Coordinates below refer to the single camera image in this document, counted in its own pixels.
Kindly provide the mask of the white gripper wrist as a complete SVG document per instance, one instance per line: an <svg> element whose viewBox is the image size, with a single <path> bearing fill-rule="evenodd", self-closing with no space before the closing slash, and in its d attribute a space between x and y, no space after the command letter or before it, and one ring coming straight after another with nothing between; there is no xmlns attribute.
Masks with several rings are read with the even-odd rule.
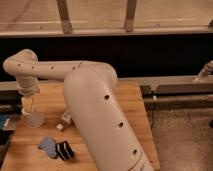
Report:
<svg viewBox="0 0 213 171"><path fill-rule="evenodd" d="M17 84L18 92L23 96L33 96L36 93L40 92L40 88L37 81L32 82L31 84ZM33 99L31 97L22 98L23 110L27 113L32 111Z"/></svg>

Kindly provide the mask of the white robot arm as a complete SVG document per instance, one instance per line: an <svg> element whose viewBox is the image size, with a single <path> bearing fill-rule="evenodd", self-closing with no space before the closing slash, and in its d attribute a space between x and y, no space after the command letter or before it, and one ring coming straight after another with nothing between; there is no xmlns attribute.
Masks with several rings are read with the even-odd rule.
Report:
<svg viewBox="0 0 213 171"><path fill-rule="evenodd" d="M39 91L38 80L63 83L68 111L99 171L154 171L116 96L117 73L108 63L40 61L30 49L6 58L20 94Z"/></svg>

